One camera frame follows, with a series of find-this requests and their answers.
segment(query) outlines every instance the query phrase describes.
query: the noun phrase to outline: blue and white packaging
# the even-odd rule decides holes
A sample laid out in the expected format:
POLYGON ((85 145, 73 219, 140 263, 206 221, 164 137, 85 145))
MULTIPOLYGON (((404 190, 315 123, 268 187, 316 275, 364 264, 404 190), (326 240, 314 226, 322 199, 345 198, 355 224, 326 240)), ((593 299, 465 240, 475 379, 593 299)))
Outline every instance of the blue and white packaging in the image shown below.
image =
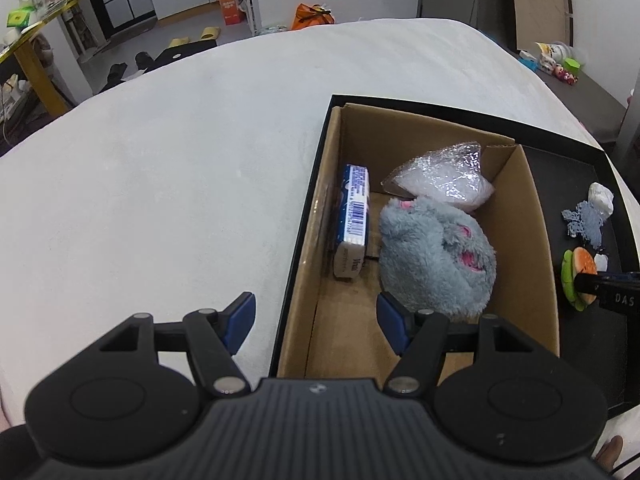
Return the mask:
POLYGON ((369 226, 369 171, 347 164, 342 177, 334 275, 355 278, 362 270, 369 226))

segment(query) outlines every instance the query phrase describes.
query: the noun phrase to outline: orange bag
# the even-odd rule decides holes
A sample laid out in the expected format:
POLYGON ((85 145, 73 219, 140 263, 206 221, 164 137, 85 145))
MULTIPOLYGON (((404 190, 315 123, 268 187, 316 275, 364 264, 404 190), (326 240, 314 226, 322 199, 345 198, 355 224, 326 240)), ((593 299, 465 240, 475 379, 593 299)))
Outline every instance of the orange bag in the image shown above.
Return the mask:
POLYGON ((309 7, 305 4, 299 4, 296 9, 296 17, 293 19, 291 30, 310 27, 311 25, 333 25, 335 23, 331 11, 323 9, 319 5, 309 7))

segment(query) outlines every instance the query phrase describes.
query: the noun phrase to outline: gray plush toy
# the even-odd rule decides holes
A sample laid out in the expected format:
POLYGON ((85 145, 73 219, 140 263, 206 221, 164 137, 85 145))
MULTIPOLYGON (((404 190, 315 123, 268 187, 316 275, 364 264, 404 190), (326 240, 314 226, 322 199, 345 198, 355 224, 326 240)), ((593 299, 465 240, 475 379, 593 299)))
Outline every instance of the gray plush toy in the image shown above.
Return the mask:
POLYGON ((380 213, 384 290, 415 312, 480 314, 494 288, 495 251, 478 222, 430 198, 392 198, 380 213))

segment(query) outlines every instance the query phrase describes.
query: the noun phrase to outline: black tray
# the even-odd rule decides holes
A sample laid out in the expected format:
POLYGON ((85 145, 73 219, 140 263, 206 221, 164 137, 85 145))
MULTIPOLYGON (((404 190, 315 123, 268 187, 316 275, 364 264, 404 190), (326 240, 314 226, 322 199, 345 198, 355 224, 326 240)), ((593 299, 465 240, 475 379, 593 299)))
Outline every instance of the black tray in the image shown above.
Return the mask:
MULTIPOLYGON (((585 200, 589 185, 598 181, 614 194, 614 213, 602 228, 603 244, 609 256, 609 270, 639 270, 636 243, 620 188, 609 160, 602 150, 535 126, 469 110, 411 101, 334 95, 329 103, 309 181, 305 209, 280 314, 270 375, 276 374, 280 359, 289 303, 318 177, 329 115, 333 107, 341 107, 347 103, 434 117, 511 137, 522 144, 540 197, 556 271, 559 270, 564 251, 578 245, 578 241, 566 236, 566 224, 562 220, 561 211, 573 209, 578 202, 585 200)), ((602 389, 609 405, 610 418, 640 404, 640 317, 626 318, 601 309, 597 302, 584 312, 576 312, 564 298, 559 282, 556 283, 556 291, 561 357, 589 376, 602 389)))

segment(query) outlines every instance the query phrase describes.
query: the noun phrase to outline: white table surface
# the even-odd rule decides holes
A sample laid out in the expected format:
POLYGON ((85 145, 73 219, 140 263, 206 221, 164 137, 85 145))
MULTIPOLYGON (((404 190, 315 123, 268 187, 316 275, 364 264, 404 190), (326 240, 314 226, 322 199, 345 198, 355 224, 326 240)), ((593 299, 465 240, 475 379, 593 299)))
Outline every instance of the white table surface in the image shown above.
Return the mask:
MULTIPOLYGON (((180 320, 244 290, 257 319, 236 361, 254 384, 268 373, 332 94, 466 108, 597 146, 533 72, 447 20, 238 41, 89 99, 0 158, 10 421, 35 383, 130 314, 180 320)), ((640 206, 619 184, 638 240, 640 206)))

